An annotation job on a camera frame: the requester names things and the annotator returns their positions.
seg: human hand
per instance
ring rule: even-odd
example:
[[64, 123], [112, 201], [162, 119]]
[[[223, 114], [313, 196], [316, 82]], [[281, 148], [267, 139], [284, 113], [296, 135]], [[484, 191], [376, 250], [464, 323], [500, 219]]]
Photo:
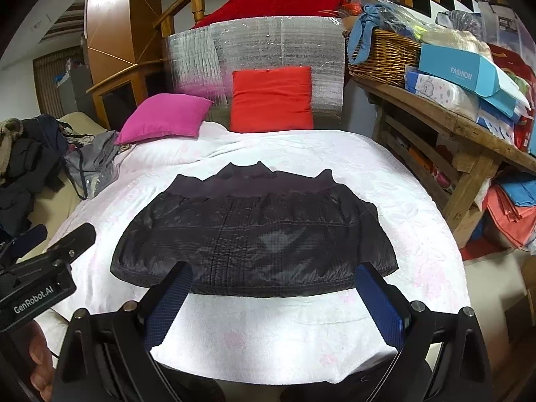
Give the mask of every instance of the human hand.
[[54, 368], [52, 367], [52, 352], [47, 346], [45, 334], [36, 321], [28, 323], [31, 333], [28, 353], [36, 363], [36, 368], [31, 373], [30, 381], [41, 394], [45, 402], [50, 402], [52, 398], [52, 380], [54, 379]]

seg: white wall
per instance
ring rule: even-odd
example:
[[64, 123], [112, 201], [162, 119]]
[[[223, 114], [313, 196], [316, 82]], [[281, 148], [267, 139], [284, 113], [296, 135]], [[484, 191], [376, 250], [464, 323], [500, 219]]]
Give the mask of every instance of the white wall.
[[0, 71], [0, 122], [8, 118], [26, 119], [41, 114], [34, 83], [33, 59], [80, 44], [80, 33], [60, 36], [40, 43], [23, 60]]
[[0, 121], [39, 115], [31, 60], [0, 71]]

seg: blue box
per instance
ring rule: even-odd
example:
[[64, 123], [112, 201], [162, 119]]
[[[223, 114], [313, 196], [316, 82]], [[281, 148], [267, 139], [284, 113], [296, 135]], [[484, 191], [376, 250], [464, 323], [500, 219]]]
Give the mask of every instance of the blue box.
[[518, 102], [529, 107], [525, 96], [502, 69], [470, 51], [423, 44], [419, 71], [476, 93], [509, 118], [514, 117]]

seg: plastic bag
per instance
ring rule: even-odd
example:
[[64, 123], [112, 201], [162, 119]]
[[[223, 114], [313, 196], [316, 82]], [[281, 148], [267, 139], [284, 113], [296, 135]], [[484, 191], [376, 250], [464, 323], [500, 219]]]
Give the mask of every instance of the plastic bag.
[[93, 199], [119, 177], [119, 166], [108, 162], [100, 171], [86, 180], [87, 198]]
[[469, 31], [479, 41], [484, 40], [482, 18], [473, 13], [463, 10], [439, 12], [436, 16], [436, 23], [453, 30]]
[[493, 56], [488, 44], [476, 39], [469, 31], [458, 31], [447, 28], [442, 31], [427, 31], [422, 34], [421, 40], [431, 45], [471, 51], [493, 62]]
[[391, 31], [398, 33], [400, 36], [411, 37], [420, 41], [423, 33], [430, 31], [442, 32], [445, 30], [442, 25], [427, 23], [416, 18], [409, 10], [389, 0], [352, 0], [352, 3], [356, 2], [362, 6], [377, 3], [384, 5], [385, 7], [379, 10], [382, 21]]

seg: stacked clothes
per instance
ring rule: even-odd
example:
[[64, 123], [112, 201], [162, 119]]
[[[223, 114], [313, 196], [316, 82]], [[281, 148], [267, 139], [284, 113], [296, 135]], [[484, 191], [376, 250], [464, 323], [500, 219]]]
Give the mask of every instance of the stacked clothes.
[[514, 246], [528, 248], [534, 242], [536, 177], [521, 172], [499, 177], [489, 188], [486, 206], [497, 228]]
[[47, 186], [58, 191], [61, 155], [45, 142], [37, 118], [9, 119], [2, 124], [0, 146], [0, 240], [18, 236], [30, 227], [34, 197]]

